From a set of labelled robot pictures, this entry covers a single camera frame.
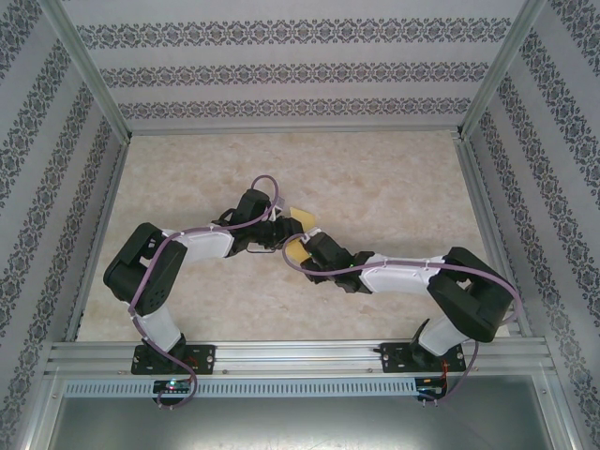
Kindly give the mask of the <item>grey sheet metal panel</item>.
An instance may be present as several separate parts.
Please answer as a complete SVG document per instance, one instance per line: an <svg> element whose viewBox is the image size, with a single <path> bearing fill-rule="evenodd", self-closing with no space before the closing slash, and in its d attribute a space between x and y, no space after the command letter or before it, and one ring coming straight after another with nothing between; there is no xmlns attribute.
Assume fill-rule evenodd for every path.
<svg viewBox="0 0 600 450"><path fill-rule="evenodd" d="M554 450L535 412L487 416L409 398L69 398L49 450Z"/></svg>

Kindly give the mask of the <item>aluminium mounting rail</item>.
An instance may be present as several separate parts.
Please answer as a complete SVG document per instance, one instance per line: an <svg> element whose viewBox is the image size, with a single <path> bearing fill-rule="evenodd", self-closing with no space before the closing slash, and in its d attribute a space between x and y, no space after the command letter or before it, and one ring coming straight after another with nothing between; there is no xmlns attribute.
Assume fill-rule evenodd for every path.
<svg viewBox="0 0 600 450"><path fill-rule="evenodd" d="M335 378L381 377L377 340L221 341L211 363L215 377ZM64 342L51 346L43 374L64 378L126 378L131 375L134 342ZM500 337L479 350L463 345L474 359L471 374L554 374L556 366L542 337Z"/></svg>

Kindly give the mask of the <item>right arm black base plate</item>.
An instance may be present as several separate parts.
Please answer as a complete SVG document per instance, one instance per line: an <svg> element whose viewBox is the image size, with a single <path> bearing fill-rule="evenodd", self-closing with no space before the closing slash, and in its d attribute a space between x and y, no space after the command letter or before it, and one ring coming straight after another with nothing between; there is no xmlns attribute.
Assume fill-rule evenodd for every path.
<svg viewBox="0 0 600 450"><path fill-rule="evenodd" d="M433 355L408 342L384 342L374 350L381 357L384 373L464 372L466 362L460 345L452 347L442 356Z"/></svg>

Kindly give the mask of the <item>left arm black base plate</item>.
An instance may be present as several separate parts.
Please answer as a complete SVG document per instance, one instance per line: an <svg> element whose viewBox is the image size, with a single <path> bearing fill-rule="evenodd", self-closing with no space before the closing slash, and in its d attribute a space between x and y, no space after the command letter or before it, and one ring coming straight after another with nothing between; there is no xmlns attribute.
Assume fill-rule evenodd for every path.
<svg viewBox="0 0 600 450"><path fill-rule="evenodd" d="M195 374L211 375L216 360L216 347L186 344L173 348L171 355L190 367ZM188 374L186 369L145 344L135 347L130 372L133 375Z"/></svg>

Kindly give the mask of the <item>aluminium side rail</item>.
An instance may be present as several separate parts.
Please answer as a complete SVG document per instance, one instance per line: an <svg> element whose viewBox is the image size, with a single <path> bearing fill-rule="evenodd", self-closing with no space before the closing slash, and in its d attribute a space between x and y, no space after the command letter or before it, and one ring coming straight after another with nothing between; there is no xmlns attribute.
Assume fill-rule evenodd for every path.
<svg viewBox="0 0 600 450"><path fill-rule="evenodd" d="M479 166L477 165L473 149L469 142L452 134L453 144L456 149L457 159L462 171L466 188L469 193L472 209L477 226L482 236L489 265L503 278L510 282L521 295L518 281L510 265L508 254L503 244L501 229L498 226L492 204L488 197L488 190L484 183Z"/></svg>
<svg viewBox="0 0 600 450"><path fill-rule="evenodd" d="M62 336L59 338L60 342L73 342L78 337L85 306L93 285L98 267L98 260L110 222L113 205L126 164L128 149L129 142L122 144L118 151L118 155L113 162L111 176L105 189L101 209L99 210L97 223L92 235L91 247L89 248L83 271L76 287L75 297L67 316L66 327Z"/></svg>

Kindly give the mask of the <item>aluminium frame post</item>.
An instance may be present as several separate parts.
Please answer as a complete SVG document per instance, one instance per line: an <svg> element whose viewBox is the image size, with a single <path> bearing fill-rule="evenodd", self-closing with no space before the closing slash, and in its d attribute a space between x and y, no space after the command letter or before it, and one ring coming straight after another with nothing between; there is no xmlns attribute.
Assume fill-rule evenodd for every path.
<svg viewBox="0 0 600 450"><path fill-rule="evenodd" d="M99 108L116 133L120 143L129 143L132 135L127 122L114 101L107 84L85 47L83 40L61 0L38 0L44 14L48 17L52 28L62 41L64 47L83 80L92 92Z"/></svg>
<svg viewBox="0 0 600 450"><path fill-rule="evenodd" d="M524 0L506 38L476 92L472 103L458 127L458 136L464 141L477 126L496 89L518 54L518 49L530 33L548 0Z"/></svg>

